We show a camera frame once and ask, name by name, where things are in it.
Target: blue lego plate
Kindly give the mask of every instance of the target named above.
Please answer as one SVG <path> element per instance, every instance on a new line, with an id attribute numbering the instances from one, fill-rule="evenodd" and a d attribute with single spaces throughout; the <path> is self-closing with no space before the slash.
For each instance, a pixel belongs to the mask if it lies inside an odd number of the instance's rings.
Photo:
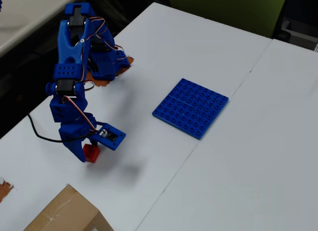
<path id="1" fill-rule="evenodd" d="M 201 139 L 228 100 L 183 78 L 155 109 L 153 116 Z"/>

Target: white wire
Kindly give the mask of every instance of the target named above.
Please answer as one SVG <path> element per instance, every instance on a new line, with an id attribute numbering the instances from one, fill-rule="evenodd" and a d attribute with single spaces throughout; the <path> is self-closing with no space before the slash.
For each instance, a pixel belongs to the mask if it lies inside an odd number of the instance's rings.
<path id="1" fill-rule="evenodd" d="M 86 117 L 86 115 L 83 113 L 83 111 L 80 110 L 80 108 L 71 100 L 68 96 L 64 95 L 64 98 L 66 98 L 75 108 L 76 110 L 84 117 L 84 119 L 88 122 L 88 124 L 93 128 L 95 132 L 98 130 L 93 126 L 93 124 L 90 122 L 90 120 Z"/>

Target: black cable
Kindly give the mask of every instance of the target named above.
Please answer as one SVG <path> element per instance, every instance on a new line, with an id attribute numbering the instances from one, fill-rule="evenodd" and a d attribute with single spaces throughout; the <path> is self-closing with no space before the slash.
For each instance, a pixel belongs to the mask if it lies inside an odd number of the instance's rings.
<path id="1" fill-rule="evenodd" d="M 77 138 L 71 138 L 71 139 L 67 139 L 67 140 L 54 140 L 54 139 L 50 139 L 50 138 L 45 138 L 41 135 L 38 134 L 38 132 L 36 131 L 36 128 L 34 126 L 34 123 L 33 123 L 33 120 L 30 116 L 30 114 L 27 114 L 27 116 L 29 117 L 30 119 L 30 122 L 31 122 L 31 125 L 32 125 L 32 128 L 33 128 L 33 131 L 35 133 L 35 135 L 38 137 L 38 138 L 41 138 L 41 139 L 44 139 L 44 140 L 47 140 L 49 142 L 53 142 L 53 143 L 67 143 L 67 142 L 73 142 L 73 141 L 77 141 L 77 140 L 80 140 L 80 139 L 83 139 L 83 138 L 87 138 L 99 131 L 96 131 L 96 132 L 93 132 L 93 133 L 90 133 L 90 134 L 87 134 L 87 135 L 83 135 L 83 136 L 80 136 L 80 137 L 77 137 Z"/>

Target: cardboard box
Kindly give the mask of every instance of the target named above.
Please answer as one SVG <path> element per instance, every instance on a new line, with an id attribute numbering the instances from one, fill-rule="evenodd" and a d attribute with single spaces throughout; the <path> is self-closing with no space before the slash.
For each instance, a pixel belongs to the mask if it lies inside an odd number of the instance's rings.
<path id="1" fill-rule="evenodd" d="M 113 231 L 100 211 L 67 185 L 24 231 Z"/>

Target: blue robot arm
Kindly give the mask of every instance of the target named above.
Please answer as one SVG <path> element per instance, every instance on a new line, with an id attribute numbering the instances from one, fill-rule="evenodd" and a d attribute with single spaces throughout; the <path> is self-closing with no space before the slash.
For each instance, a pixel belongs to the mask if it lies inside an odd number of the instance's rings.
<path id="1" fill-rule="evenodd" d="M 62 140 L 88 135 L 93 145 L 101 143 L 115 150 L 126 134 L 84 112 L 87 107 L 84 84 L 87 69 L 94 79 L 114 80 L 121 68 L 129 67 L 128 59 L 115 45 L 105 20 L 96 16 L 89 3 L 67 4 L 65 14 L 69 19 L 60 24 L 54 82 L 46 87 L 47 94 L 53 95 L 50 108 L 54 121 L 61 123 Z M 74 35 L 79 38 L 75 45 L 71 41 Z M 84 139 L 63 143 L 83 162 L 86 161 L 81 145 Z"/>

